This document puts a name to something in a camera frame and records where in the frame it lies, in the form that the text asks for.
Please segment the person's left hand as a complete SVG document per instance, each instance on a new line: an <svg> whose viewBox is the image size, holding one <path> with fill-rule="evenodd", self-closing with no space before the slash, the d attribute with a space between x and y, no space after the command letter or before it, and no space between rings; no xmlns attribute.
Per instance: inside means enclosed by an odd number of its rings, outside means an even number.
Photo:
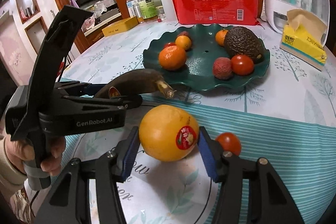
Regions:
<svg viewBox="0 0 336 224"><path fill-rule="evenodd" d="M50 176L58 175L61 171L62 154L65 148L66 140L64 137L52 141L51 156L41 163L42 171L49 173ZM11 141L9 134L5 136L5 152L11 164L24 174L23 162L35 159L34 149L31 145L22 140Z"/></svg>

